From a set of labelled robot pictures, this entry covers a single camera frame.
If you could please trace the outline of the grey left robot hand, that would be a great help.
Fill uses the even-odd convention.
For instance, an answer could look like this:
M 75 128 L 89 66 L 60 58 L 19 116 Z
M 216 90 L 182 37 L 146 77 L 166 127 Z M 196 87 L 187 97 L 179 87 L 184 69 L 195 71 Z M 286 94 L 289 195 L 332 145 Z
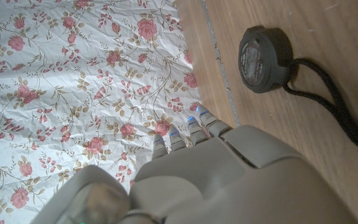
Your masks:
M 78 171 L 34 223 L 356 223 L 321 174 L 296 150 L 253 126 L 232 128 L 206 108 L 176 128 L 130 191 L 97 166 Z

